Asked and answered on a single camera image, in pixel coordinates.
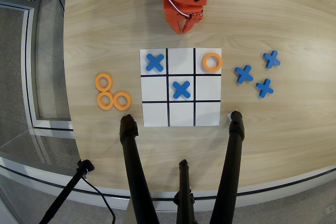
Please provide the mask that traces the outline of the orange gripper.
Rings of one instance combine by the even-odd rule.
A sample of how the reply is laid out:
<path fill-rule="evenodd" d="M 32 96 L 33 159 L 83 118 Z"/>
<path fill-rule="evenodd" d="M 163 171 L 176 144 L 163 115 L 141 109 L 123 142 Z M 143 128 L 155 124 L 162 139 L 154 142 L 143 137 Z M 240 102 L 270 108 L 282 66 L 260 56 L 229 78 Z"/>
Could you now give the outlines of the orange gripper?
<path fill-rule="evenodd" d="M 195 0 L 164 0 L 166 19 L 173 20 L 170 25 L 177 34 L 182 34 L 182 30 L 184 34 L 189 32 L 204 18 L 202 3 L 202 0 L 201 3 Z"/>

